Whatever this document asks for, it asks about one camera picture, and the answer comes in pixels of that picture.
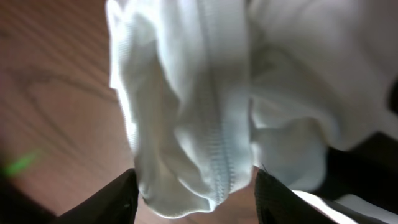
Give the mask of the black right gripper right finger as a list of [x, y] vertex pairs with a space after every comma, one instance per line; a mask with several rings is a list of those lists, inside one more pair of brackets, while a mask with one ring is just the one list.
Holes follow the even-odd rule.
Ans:
[[260, 224], [335, 224], [263, 169], [254, 196]]

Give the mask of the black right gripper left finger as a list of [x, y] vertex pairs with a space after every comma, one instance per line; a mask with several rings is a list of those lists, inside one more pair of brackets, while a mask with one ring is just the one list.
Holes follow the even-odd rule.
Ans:
[[137, 175], [128, 169], [90, 198], [60, 215], [56, 224], [133, 224], [139, 200]]

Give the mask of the white t-shirt black print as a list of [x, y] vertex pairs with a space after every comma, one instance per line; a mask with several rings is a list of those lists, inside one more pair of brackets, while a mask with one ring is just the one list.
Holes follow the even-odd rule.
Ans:
[[396, 1], [110, 0], [106, 18], [138, 188], [161, 217], [214, 211], [255, 167], [313, 191], [329, 149], [397, 142]]

